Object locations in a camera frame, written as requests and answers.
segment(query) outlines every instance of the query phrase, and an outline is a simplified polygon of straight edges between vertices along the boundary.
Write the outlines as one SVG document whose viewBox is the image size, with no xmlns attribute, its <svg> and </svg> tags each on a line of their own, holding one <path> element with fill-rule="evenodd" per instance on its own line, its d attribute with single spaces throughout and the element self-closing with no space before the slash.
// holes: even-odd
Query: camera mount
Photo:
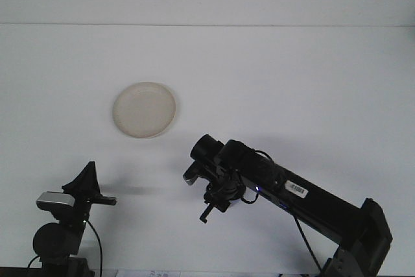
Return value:
<svg viewBox="0 0 415 277">
<path fill-rule="evenodd" d="M 102 196 L 97 182 L 95 162 L 89 162 L 63 193 L 45 192 L 36 201 L 41 210 L 49 211 L 59 223 L 43 225 L 34 235 L 33 249 L 42 262 L 44 277 L 93 277 L 87 260 L 78 254 L 92 204 L 114 206 L 115 197 Z"/>
</svg>

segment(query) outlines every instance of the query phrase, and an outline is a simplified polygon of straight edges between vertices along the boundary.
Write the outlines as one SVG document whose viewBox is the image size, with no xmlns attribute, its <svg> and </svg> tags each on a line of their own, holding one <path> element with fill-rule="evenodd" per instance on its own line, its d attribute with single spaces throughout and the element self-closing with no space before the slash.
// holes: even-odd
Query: white plate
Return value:
<svg viewBox="0 0 415 277">
<path fill-rule="evenodd" d="M 175 113 L 172 93 L 155 82 L 129 86 L 118 96 L 112 112 L 117 127 L 135 138 L 150 138 L 162 133 Z"/>
</svg>

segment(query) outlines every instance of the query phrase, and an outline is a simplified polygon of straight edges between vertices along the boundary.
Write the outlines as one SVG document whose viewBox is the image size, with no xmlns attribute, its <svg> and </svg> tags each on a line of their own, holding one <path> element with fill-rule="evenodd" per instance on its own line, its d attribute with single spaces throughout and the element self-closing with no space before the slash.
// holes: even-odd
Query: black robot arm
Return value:
<svg viewBox="0 0 415 277">
<path fill-rule="evenodd" d="M 392 235 L 381 207 L 372 199 L 355 207 L 239 141 L 224 145 L 205 135 L 191 157 L 195 162 L 185 172 L 185 181 L 189 185 L 198 177 L 209 181 L 202 221 L 213 208 L 225 212 L 231 200 L 243 199 L 248 187 L 339 245 L 321 276 L 377 275 Z"/>
</svg>

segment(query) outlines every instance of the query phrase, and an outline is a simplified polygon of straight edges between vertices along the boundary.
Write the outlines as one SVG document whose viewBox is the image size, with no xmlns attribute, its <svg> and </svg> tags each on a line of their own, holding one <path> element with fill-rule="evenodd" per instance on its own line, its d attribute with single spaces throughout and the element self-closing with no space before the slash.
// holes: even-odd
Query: sticker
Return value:
<svg viewBox="0 0 415 277">
<path fill-rule="evenodd" d="M 303 188 L 303 187 L 301 187 L 301 186 L 299 186 L 295 183 L 292 183 L 289 180 L 285 182 L 285 189 L 287 191 L 290 191 L 291 193 L 301 197 L 301 198 L 305 198 L 305 196 L 307 196 L 307 194 L 309 193 L 309 191 L 306 190 L 305 188 Z"/>
</svg>

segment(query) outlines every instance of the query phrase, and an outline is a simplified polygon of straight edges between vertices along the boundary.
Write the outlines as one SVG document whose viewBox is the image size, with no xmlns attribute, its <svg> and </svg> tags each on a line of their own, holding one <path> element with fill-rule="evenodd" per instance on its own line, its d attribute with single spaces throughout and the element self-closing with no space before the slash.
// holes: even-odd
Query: black cable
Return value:
<svg viewBox="0 0 415 277">
<path fill-rule="evenodd" d="M 251 200 L 246 200 L 243 196 L 241 197 L 241 200 L 246 204 L 253 204 L 255 201 L 257 201 L 258 197 L 259 197 L 259 193 L 256 193 L 255 199 L 252 200 L 252 201 Z"/>
<path fill-rule="evenodd" d="M 258 150 L 255 150 L 255 152 L 256 152 L 257 154 L 262 154 L 262 155 L 264 155 L 265 157 L 267 157 L 267 158 L 270 160 L 270 162 L 271 162 L 271 164 L 270 164 L 270 166 L 271 166 L 271 170 L 273 171 L 273 170 L 274 170 L 274 166 L 273 166 L 273 164 L 275 164 L 275 163 L 274 163 L 273 159 L 271 158 L 271 156 L 269 156 L 266 152 L 263 152 L 263 151 L 258 151 Z M 298 222 L 297 216 L 296 216 L 293 212 L 291 212 L 291 213 L 292 213 L 292 216 L 294 217 L 294 220 L 296 221 L 296 224 L 297 224 L 297 227 L 298 227 L 298 229 L 299 229 L 299 231 L 300 231 L 300 233 L 301 233 L 301 236 L 302 236 L 302 237 L 303 237 L 303 239 L 304 239 L 305 245 L 307 245 L 307 248 L 309 249 L 309 252 L 310 252 L 310 254 L 311 254 L 311 257 L 313 258 L 314 262 L 316 263 L 316 265 L 317 265 L 317 268 L 318 268 L 319 272 L 322 272 L 322 268 L 321 268 L 320 264 L 318 263 L 317 258 L 316 258 L 316 256 L 315 256 L 315 254 L 314 254 L 313 250 L 312 250 L 312 249 L 311 249 L 311 247 L 310 247 L 310 244 L 309 244 L 309 242 L 308 242 L 308 240 L 307 240 L 307 238 L 306 238 L 306 236 L 305 236 L 305 234 L 304 234 L 304 232 L 303 232 L 303 229 L 301 228 L 300 222 Z"/>
<path fill-rule="evenodd" d="M 32 258 L 31 261 L 29 262 L 29 264 L 27 265 L 27 268 L 29 269 L 30 266 L 32 265 L 32 263 L 38 258 L 40 258 L 40 256 L 35 256 L 34 258 Z"/>
<path fill-rule="evenodd" d="M 305 234 L 304 234 L 304 232 L 303 232 L 303 229 L 301 228 L 300 222 L 298 222 L 297 216 L 295 216 L 294 214 L 293 214 L 292 216 L 294 217 L 294 220 L 296 221 L 297 227 L 298 227 L 298 229 L 300 230 L 301 236 L 303 237 L 304 242 L 305 242 L 305 244 L 307 245 L 307 248 L 309 249 L 309 252 L 310 252 L 310 254 L 311 254 L 311 257 L 313 258 L 314 262 L 316 263 L 316 265 L 317 265 L 317 267 L 318 267 L 318 270 L 319 270 L 320 272 L 322 272 L 322 267 L 321 267 L 321 266 L 320 266 L 320 264 L 318 263 L 317 258 L 316 258 L 316 256 L 315 256 L 315 254 L 314 254 L 313 250 L 311 250 L 310 244 L 309 244 L 309 242 L 308 242 L 307 238 L 305 237 Z"/>
<path fill-rule="evenodd" d="M 97 236 L 98 245 L 99 245 L 99 277 L 102 277 L 102 245 L 101 245 L 101 240 L 99 239 L 98 233 L 94 229 L 94 227 L 92 226 L 91 222 L 89 220 L 87 220 L 86 222 L 89 224 L 89 226 L 93 230 L 95 236 Z"/>
</svg>

